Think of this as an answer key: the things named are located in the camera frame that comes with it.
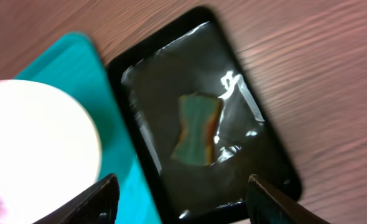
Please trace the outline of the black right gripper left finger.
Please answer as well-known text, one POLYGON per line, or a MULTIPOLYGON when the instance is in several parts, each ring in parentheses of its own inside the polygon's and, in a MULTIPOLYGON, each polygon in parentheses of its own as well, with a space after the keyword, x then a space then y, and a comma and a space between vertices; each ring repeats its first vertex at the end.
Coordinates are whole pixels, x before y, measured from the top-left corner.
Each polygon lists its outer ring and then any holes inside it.
POLYGON ((114 224, 119 196, 118 178, 110 173, 34 224, 114 224))

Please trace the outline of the green yellow sponge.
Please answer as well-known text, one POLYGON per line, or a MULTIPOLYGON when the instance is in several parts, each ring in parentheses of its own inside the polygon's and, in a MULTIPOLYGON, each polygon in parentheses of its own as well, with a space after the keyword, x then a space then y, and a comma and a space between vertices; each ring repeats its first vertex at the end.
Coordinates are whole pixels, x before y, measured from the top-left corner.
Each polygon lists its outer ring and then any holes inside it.
POLYGON ((222 102, 218 98, 191 94, 179 97, 180 134, 171 158, 188 166, 214 163, 214 135, 222 102))

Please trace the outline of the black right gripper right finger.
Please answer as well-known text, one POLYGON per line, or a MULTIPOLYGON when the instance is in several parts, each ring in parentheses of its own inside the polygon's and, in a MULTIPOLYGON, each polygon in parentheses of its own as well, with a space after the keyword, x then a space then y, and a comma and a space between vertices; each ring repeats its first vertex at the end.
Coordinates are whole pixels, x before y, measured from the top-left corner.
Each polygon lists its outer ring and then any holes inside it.
POLYGON ((329 224, 255 174, 248 179, 246 207, 252 224, 329 224))

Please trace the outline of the white plate with red stain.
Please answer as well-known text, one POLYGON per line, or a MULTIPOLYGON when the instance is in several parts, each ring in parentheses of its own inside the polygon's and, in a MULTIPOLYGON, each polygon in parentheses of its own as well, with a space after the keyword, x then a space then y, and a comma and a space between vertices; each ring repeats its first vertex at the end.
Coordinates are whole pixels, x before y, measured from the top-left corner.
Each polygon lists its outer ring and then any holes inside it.
POLYGON ((0 80, 0 223, 40 220, 93 185, 100 167, 100 136, 76 99, 0 80))

